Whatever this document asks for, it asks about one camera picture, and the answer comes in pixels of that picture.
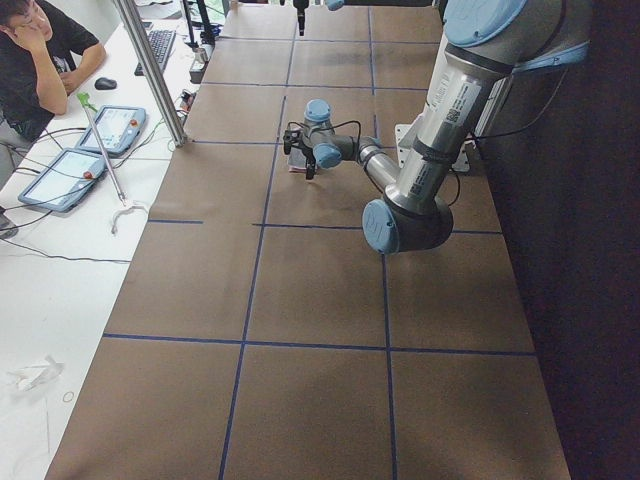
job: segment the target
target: man's hand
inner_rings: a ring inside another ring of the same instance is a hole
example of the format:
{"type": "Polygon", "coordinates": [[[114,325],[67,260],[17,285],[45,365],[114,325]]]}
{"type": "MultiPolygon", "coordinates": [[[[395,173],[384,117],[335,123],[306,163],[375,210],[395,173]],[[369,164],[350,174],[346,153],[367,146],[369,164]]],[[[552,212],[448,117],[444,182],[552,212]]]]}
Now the man's hand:
{"type": "Polygon", "coordinates": [[[78,70],[62,72],[60,73],[60,78],[62,79],[64,89],[67,91],[67,95],[73,92],[82,82],[84,82],[84,78],[79,75],[78,70]]]}
{"type": "Polygon", "coordinates": [[[31,53],[47,48],[47,43],[39,28],[24,25],[17,27],[13,31],[9,28],[3,28],[2,31],[6,33],[16,45],[31,53]]]}

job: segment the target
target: keyboard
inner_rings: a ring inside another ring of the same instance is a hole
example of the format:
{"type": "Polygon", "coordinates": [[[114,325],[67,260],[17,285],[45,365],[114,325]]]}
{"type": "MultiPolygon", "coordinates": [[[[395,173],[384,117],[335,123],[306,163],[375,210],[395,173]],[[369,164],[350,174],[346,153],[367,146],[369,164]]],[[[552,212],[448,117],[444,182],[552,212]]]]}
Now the keyboard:
{"type": "MultiPolygon", "coordinates": [[[[151,30],[149,32],[149,43],[151,44],[151,50],[156,57],[156,61],[160,66],[160,71],[164,72],[169,61],[169,55],[171,55],[171,47],[173,46],[173,40],[176,38],[175,30],[151,30]]],[[[142,71],[142,65],[138,63],[135,71],[136,76],[144,75],[142,71]]]]}

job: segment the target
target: black hair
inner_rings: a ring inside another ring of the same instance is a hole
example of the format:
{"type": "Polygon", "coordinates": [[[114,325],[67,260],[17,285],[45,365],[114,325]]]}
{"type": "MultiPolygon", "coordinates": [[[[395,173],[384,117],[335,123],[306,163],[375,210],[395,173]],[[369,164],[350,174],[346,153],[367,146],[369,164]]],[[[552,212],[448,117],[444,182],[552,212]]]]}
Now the black hair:
{"type": "Polygon", "coordinates": [[[7,25],[14,15],[26,15],[29,0],[0,0],[0,25],[7,25]]]}

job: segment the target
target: white robot link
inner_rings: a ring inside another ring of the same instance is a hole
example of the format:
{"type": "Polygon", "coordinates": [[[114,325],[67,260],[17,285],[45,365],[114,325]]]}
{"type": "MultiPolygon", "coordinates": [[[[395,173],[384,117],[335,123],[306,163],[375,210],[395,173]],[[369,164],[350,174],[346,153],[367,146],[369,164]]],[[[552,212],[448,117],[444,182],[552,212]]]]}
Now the white robot link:
{"type": "MultiPolygon", "coordinates": [[[[344,3],[327,5],[335,10],[344,3]]],[[[392,254],[437,247],[453,229],[438,190],[493,85],[514,70],[582,61],[591,15],[589,0],[450,0],[427,102],[409,130],[410,152],[402,167],[371,137],[336,135],[331,107],[321,99],[308,103],[299,130],[285,132],[285,153],[293,148],[304,155],[307,179],[316,166],[331,168],[341,160],[362,166],[383,193],[362,215],[373,249],[392,254]]]]}

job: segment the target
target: tablet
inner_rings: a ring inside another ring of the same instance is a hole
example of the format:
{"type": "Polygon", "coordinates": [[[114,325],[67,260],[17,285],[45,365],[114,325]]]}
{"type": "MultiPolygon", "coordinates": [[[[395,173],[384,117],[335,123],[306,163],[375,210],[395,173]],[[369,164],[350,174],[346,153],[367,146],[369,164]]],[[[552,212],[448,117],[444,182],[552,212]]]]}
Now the tablet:
{"type": "MultiPolygon", "coordinates": [[[[147,119],[147,112],[140,107],[104,105],[94,119],[107,152],[110,156],[119,157],[131,147],[140,134],[147,119]]],[[[91,127],[87,127],[76,148],[100,153],[91,127]]]]}
{"type": "Polygon", "coordinates": [[[101,155],[65,148],[29,186],[18,200],[55,212],[77,205],[104,172],[101,155]]]}

